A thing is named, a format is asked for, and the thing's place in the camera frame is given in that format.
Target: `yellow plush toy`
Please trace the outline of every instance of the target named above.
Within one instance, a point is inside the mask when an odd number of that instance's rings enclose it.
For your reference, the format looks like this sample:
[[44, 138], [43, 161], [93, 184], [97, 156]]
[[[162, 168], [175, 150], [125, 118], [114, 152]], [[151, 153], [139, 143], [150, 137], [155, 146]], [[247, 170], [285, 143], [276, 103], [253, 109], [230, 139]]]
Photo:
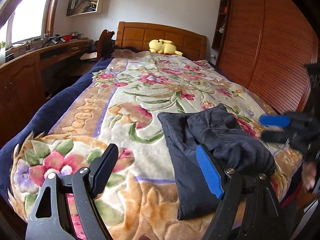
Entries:
[[174, 46], [172, 41], [152, 40], [149, 42], [149, 47], [152, 53], [177, 54], [182, 56], [182, 52], [177, 51], [177, 47]]

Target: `human hand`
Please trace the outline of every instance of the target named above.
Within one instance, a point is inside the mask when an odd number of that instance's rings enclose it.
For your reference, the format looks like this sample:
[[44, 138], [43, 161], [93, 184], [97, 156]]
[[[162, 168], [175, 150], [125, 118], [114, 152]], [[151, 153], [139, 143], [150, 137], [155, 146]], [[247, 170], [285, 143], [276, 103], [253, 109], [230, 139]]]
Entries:
[[317, 167], [313, 162], [303, 163], [302, 165], [302, 182], [306, 190], [310, 190], [315, 186], [317, 175]]

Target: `wooden floor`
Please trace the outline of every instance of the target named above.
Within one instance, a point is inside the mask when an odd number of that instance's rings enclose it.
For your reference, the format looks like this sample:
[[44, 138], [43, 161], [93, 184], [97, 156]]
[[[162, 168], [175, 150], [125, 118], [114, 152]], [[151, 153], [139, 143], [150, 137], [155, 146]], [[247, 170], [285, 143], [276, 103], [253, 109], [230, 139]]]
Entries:
[[87, 60], [74, 60], [68, 65], [68, 68], [64, 68], [57, 74], [57, 77], [72, 77], [83, 76], [90, 71], [97, 62]]
[[316, 198], [318, 194], [312, 194], [307, 192], [304, 187], [301, 188], [297, 196], [297, 206], [298, 212], [302, 212], [308, 205], [310, 205]]

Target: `book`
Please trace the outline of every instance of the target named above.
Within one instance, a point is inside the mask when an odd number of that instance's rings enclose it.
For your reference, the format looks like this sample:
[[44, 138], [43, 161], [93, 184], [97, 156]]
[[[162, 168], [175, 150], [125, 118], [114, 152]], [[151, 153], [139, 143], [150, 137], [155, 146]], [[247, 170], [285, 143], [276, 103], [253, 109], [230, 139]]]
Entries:
[[77, 1], [78, 1], [78, 0], [69, 0], [68, 9], [67, 9], [67, 16], [72, 15], [73, 10], [74, 10], [74, 8], [75, 8], [75, 6], [76, 6]]
[[75, 8], [73, 15], [80, 14], [86, 12], [91, 7], [91, 3], [89, 1], [80, 2], [80, 4]]

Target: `cabinet door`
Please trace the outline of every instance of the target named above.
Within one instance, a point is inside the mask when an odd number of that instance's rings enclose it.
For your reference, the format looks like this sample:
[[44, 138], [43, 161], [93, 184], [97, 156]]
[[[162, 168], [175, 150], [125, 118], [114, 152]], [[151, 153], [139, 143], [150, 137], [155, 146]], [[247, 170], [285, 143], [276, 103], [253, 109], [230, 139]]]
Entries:
[[309, 22], [291, 0], [265, 0], [261, 45], [249, 90], [280, 113], [297, 110], [308, 82], [303, 65], [315, 60], [316, 43]]
[[19, 133], [45, 103], [38, 56], [17, 59], [0, 71], [0, 147]]
[[231, 0], [228, 32], [219, 69], [248, 88], [263, 22], [262, 0]]

